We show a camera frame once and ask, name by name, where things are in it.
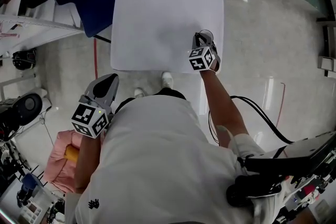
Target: black logo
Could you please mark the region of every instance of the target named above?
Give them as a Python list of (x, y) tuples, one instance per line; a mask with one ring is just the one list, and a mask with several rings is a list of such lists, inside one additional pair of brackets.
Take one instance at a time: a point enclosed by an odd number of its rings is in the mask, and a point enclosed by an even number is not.
[(91, 200), (89, 201), (89, 208), (93, 209), (93, 208), (98, 208), (99, 207), (99, 200), (95, 199), (94, 201)]

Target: white sneaker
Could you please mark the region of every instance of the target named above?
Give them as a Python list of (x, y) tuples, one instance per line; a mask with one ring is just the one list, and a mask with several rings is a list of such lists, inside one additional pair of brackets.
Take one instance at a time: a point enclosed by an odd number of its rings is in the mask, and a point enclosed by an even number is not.
[(169, 72), (162, 73), (161, 84), (162, 84), (162, 88), (173, 89), (174, 81), (173, 81), (172, 75)]
[(136, 88), (134, 90), (134, 97), (135, 98), (141, 98), (141, 97), (145, 97), (145, 92), (141, 89), (141, 88)]

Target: person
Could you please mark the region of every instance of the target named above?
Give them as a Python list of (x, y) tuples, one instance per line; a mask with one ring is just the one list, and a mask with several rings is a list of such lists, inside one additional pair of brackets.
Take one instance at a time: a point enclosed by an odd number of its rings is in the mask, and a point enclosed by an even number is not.
[(248, 135), (216, 73), (201, 71), (201, 77), (220, 146), (207, 141), (190, 103), (173, 90), (172, 76), (164, 72), (159, 93), (145, 96), (136, 89), (136, 98), (120, 104), (102, 145), (83, 136), (77, 194), (66, 196), (66, 219), (127, 224), (274, 221), (282, 193), (258, 199), (258, 209), (228, 204), (226, 189), (243, 175), (228, 131), (241, 157), (264, 151)]

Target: white square board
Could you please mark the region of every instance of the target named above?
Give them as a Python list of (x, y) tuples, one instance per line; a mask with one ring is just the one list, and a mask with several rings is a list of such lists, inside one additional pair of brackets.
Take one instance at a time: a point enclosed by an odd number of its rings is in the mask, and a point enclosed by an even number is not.
[(224, 0), (115, 0), (111, 67), (199, 73), (188, 56), (202, 29), (214, 34), (221, 57)]

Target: sleeve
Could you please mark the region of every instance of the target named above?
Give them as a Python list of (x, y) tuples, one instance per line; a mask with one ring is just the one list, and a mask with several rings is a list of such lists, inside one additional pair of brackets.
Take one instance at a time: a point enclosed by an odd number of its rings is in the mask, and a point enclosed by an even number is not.
[[(264, 154), (265, 151), (254, 142), (253, 138), (248, 134), (238, 134), (234, 136), (235, 141), (230, 141), (229, 149), (237, 156), (245, 158), (246, 156)], [(284, 182), (281, 183), (282, 191), (274, 196), (260, 199), (252, 199), (255, 208), (255, 223), (273, 223), (280, 209), (284, 206), (283, 200), (285, 196)]]
[(237, 156), (240, 155), (242, 158), (245, 158), (250, 154), (260, 155), (265, 153), (265, 151), (263, 151), (248, 134), (235, 135), (234, 141), (230, 141), (228, 148), (232, 150)]
[(76, 224), (76, 207), (81, 194), (66, 193), (65, 195), (65, 224)]

